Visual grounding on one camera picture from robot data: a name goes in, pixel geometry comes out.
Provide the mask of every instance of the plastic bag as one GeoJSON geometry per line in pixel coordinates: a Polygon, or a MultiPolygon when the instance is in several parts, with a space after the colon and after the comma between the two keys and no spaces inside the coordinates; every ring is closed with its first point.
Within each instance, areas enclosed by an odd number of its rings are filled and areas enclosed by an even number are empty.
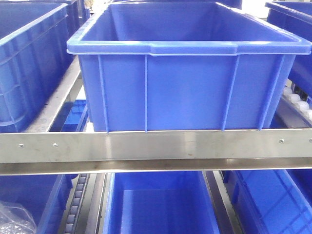
{"type": "Polygon", "coordinates": [[[36,234],[31,214],[20,204],[0,202],[0,234],[36,234]]]}

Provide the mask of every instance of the metal rack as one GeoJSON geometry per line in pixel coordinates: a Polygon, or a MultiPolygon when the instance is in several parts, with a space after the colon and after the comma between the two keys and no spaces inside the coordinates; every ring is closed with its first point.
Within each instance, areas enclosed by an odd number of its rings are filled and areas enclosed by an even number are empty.
{"type": "Polygon", "coordinates": [[[0,175],[98,173],[93,175],[92,185],[87,179],[80,183],[73,200],[68,201],[69,212],[64,219],[70,219],[67,224],[71,229],[67,226],[65,233],[96,234],[101,230],[110,172],[215,170],[204,175],[221,231],[237,234],[241,229],[216,170],[312,168],[312,123],[285,98],[281,99],[277,114],[289,129],[49,132],[63,105],[73,102],[81,87],[75,58],[27,131],[0,134],[0,175]],[[74,201],[78,192],[79,203],[74,201]],[[91,198],[83,211],[87,193],[91,198]],[[78,212],[70,216],[74,206],[78,212]]]}

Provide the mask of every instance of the plastic storage bin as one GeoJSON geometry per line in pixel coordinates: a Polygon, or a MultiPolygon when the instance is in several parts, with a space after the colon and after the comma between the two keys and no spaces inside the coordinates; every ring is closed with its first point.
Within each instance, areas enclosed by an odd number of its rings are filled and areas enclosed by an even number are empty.
{"type": "Polygon", "coordinates": [[[201,172],[113,174],[104,234],[219,234],[201,172]]]}
{"type": "Polygon", "coordinates": [[[312,183],[301,186],[286,170],[228,171],[224,179],[244,233],[312,233],[312,208],[300,191],[312,183]]]}
{"type": "MultiPolygon", "coordinates": [[[[186,2],[186,1],[203,1],[203,0],[141,0],[141,1],[181,1],[181,2],[186,2]]],[[[222,3],[224,5],[230,6],[230,7],[235,7],[238,9],[242,9],[242,0],[218,0],[217,2],[222,3]]]]}
{"type": "Polygon", "coordinates": [[[267,128],[295,55],[311,52],[214,2],[113,2],[67,44],[96,131],[267,128]]]}
{"type": "Polygon", "coordinates": [[[76,100],[63,125],[62,132],[82,132],[87,118],[86,100],[76,100]]]}
{"type": "Polygon", "coordinates": [[[0,2],[0,133],[24,130],[72,61],[66,4],[0,2]]]}
{"type": "Polygon", "coordinates": [[[24,206],[37,234],[56,234],[72,186],[69,175],[0,176],[0,201],[24,206]]]}
{"type": "MultiPolygon", "coordinates": [[[[268,2],[268,22],[312,41],[312,2],[268,2]]],[[[289,79],[312,96],[312,56],[297,56],[289,79]]]]}

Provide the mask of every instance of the white roller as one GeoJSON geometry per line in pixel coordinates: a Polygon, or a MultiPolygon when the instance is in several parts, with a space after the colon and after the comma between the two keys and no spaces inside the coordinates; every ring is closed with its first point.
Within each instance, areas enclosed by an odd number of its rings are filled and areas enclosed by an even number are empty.
{"type": "Polygon", "coordinates": [[[310,108],[309,104],[306,101],[299,101],[295,103],[295,106],[300,110],[300,111],[306,111],[310,108]]]}
{"type": "Polygon", "coordinates": [[[293,91],[290,87],[285,87],[284,90],[283,90],[283,95],[284,96],[288,96],[289,94],[292,94],[293,91]]]}
{"type": "Polygon", "coordinates": [[[287,96],[288,100],[291,101],[292,103],[296,103],[300,101],[300,96],[298,94],[289,94],[287,96]]]}

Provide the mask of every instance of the metal frame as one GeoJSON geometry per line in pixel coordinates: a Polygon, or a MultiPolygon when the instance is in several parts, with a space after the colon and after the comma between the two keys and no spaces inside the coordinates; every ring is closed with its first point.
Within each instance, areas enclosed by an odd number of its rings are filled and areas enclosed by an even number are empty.
{"type": "Polygon", "coordinates": [[[2,175],[312,168],[312,129],[17,133],[0,148],[2,175]]]}

